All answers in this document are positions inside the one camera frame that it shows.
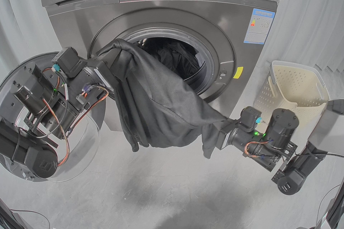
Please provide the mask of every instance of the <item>qr code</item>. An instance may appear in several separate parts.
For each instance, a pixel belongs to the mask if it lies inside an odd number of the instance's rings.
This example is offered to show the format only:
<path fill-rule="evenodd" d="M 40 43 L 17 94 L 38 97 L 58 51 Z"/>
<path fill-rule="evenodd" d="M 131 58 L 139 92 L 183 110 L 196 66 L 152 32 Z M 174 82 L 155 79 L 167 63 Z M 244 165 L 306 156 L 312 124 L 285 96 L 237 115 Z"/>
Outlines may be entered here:
<path fill-rule="evenodd" d="M 267 29 L 267 28 L 269 28 L 270 23 L 271 23 L 271 20 L 269 20 L 269 19 L 262 19 L 262 21 L 260 23 L 260 27 Z"/>

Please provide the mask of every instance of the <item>cable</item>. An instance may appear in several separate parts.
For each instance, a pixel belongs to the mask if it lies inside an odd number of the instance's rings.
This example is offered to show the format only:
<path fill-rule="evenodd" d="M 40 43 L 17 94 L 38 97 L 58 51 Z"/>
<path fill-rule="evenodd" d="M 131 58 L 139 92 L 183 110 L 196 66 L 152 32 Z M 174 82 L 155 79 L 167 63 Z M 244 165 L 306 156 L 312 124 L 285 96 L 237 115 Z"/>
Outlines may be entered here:
<path fill-rule="evenodd" d="M 331 190 L 329 190 L 329 192 L 331 192 L 334 188 L 340 186 L 340 184 L 338 184 L 337 186 L 334 186 Z M 320 211 L 320 206 L 321 206 L 321 202 L 324 200 L 324 198 L 328 195 L 328 193 L 326 193 L 326 195 L 324 195 L 323 199 L 320 201 L 320 204 L 319 204 L 319 208 L 318 208 L 318 213 L 316 214 L 316 225 L 318 224 L 318 216 L 319 216 L 319 211 Z"/>
<path fill-rule="evenodd" d="M 48 70 L 51 70 L 51 68 L 49 67 L 49 68 L 45 68 L 43 71 L 42 71 L 42 73 L 44 73 L 44 72 L 46 72 L 46 71 L 48 71 Z M 60 77 L 58 76 L 58 82 L 57 82 L 57 84 L 56 84 L 56 86 L 55 86 L 55 89 L 57 89 L 58 87 L 59 87 L 59 85 L 60 85 Z"/>
<path fill-rule="evenodd" d="M 86 112 L 84 112 L 84 114 L 74 123 L 74 125 L 68 129 L 68 131 L 67 131 L 67 132 L 69 133 L 68 136 L 69 136 L 69 135 L 71 134 L 71 132 L 74 130 L 75 126 L 78 125 L 78 123 L 85 117 L 85 115 L 88 114 L 89 111 L 92 110 L 93 107 L 95 107 L 99 102 L 103 101 L 105 98 L 108 97 L 108 95 L 109 95 L 109 90 L 108 90 L 108 89 L 106 89 L 105 87 L 100 86 L 100 85 L 96 85 L 95 87 L 98 87 L 98 88 L 100 88 L 100 89 L 103 89 L 103 90 L 106 92 L 106 95 L 104 95 L 104 96 L 103 96 L 101 99 L 99 99 L 97 102 L 93 103 L 92 106 L 89 107 L 88 110 L 87 110 Z"/>
<path fill-rule="evenodd" d="M 273 155 L 263 155 L 263 154 L 250 154 L 247 150 L 247 147 L 250 145 L 250 144 L 267 144 L 269 142 L 271 142 L 272 140 L 269 140 L 269 141 L 250 141 L 248 142 L 246 145 L 245 145 L 245 148 L 244 148 L 244 153 L 248 155 L 248 157 L 250 158 L 260 158 L 262 156 L 264 157 L 274 157 Z"/>
<path fill-rule="evenodd" d="M 309 155 L 331 155 L 333 157 L 339 157 L 339 158 L 344 158 L 344 155 L 340 154 L 330 154 L 330 153 L 315 153 L 315 154 L 295 154 L 298 157 L 304 157 L 304 156 L 309 156 Z"/>
<path fill-rule="evenodd" d="M 66 84 L 66 85 L 67 85 L 67 82 L 66 82 L 66 80 L 64 79 L 64 77 L 63 77 L 59 72 L 57 72 L 57 71 L 56 71 L 55 73 L 62 79 L 63 84 Z M 47 133 L 47 134 L 44 135 L 44 136 L 40 136 L 40 137 L 36 137 L 36 138 L 43 138 L 43 137 L 47 137 L 47 136 L 51 135 L 51 134 L 61 125 L 61 123 L 62 123 L 62 121 L 64 120 L 64 118 L 65 118 L 65 116 L 66 116 L 66 114 L 67 114 L 67 111 L 68 111 L 68 103 L 69 103 L 69 100 L 68 100 L 68 98 L 67 98 L 67 96 L 66 96 L 66 108 L 65 108 L 65 111 L 64 111 L 64 113 L 63 113 L 63 115 L 62 115 L 61 121 L 58 122 L 58 124 L 56 125 L 56 127 L 54 128 L 54 130 L 52 130 L 51 132 Z"/>
<path fill-rule="evenodd" d="M 43 102 L 44 102 L 45 105 L 48 107 L 48 109 L 50 110 L 50 112 L 52 113 L 52 115 L 55 117 L 56 122 L 59 123 L 59 122 L 58 122 L 58 117 L 55 115 L 53 109 L 49 106 L 48 102 L 47 102 L 45 99 L 43 99 Z M 65 134 L 65 132 L 64 132 L 64 130 L 63 130 L 63 128 L 62 128 L 61 125 L 60 125 L 60 129 L 61 129 L 61 132 L 62 132 L 62 135 L 63 135 L 64 139 L 66 140 L 66 156 L 63 158 L 62 161 L 60 161 L 60 162 L 58 163 L 58 167 L 59 167 L 59 166 L 62 166 L 62 165 L 67 161 L 67 159 L 69 158 L 69 153 L 70 153 L 69 142 L 68 142 L 67 136 L 66 136 L 66 134 Z"/>
<path fill-rule="evenodd" d="M 19 149 L 19 143 L 20 143 L 20 137 L 21 137 L 19 127 L 16 124 L 14 124 L 14 126 L 18 130 L 18 142 L 17 142 L 17 145 L 15 146 L 15 151 L 13 152 L 13 155 L 12 155 L 12 158 L 11 158 L 11 165 L 15 164 L 14 159 L 15 159 L 15 155 L 17 154 L 18 149 Z"/>
<path fill-rule="evenodd" d="M 50 221 L 48 220 L 48 218 L 45 215 L 43 215 L 41 213 L 38 213 L 38 212 L 35 212 L 35 211 L 29 211 L 29 210 L 15 210 L 15 209 L 10 209 L 10 210 L 13 211 L 13 212 L 30 212 L 30 213 L 39 214 L 39 215 L 41 215 L 42 217 L 44 217 L 48 221 L 48 223 L 49 223 L 49 228 L 48 229 L 50 229 Z"/>

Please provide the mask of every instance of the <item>connector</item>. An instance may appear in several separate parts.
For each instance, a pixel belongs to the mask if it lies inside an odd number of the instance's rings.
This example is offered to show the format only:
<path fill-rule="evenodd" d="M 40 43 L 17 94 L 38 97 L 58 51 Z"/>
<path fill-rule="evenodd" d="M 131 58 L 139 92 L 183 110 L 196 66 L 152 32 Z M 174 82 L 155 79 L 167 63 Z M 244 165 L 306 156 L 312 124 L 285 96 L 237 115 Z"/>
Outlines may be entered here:
<path fill-rule="evenodd" d="M 84 98 L 81 94 L 78 94 L 75 99 L 82 105 L 85 105 L 87 103 L 86 98 Z"/>

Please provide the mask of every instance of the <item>basket handle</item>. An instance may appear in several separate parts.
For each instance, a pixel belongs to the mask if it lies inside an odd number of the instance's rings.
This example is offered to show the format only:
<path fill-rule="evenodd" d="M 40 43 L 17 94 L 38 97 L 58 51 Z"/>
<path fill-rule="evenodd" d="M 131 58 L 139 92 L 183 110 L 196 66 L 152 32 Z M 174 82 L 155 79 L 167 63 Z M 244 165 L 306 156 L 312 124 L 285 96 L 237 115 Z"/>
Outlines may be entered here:
<path fill-rule="evenodd" d="M 274 89 L 273 80 L 271 79 L 270 75 L 268 77 L 268 82 L 269 82 L 271 93 L 273 94 L 273 98 L 276 98 L 276 92 L 275 92 L 275 89 Z"/>

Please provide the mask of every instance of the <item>grey floor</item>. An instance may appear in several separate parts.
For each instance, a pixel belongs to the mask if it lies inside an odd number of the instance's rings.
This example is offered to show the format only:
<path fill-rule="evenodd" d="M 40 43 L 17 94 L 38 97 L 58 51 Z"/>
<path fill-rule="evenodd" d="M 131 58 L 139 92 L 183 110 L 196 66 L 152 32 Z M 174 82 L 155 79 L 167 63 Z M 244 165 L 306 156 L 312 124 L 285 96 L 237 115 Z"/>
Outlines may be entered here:
<path fill-rule="evenodd" d="M 268 72 L 256 68 L 233 116 L 251 105 Z M 321 72 L 332 98 L 344 97 L 344 76 Z M 298 132 L 300 150 L 307 139 Z M 45 214 L 56 229 L 81 228 L 230 228 L 312 227 L 325 193 L 341 183 L 344 160 L 326 157 L 301 191 L 282 195 L 272 173 L 242 157 L 236 148 L 214 151 L 208 160 L 197 139 L 183 148 L 143 148 L 133 153 L 122 132 L 104 124 L 96 157 L 81 175 L 64 183 L 32 183 L 0 167 L 0 197 L 10 207 Z M 333 197 L 323 201 L 320 212 Z M 48 228 L 31 213 L 34 228 Z"/>

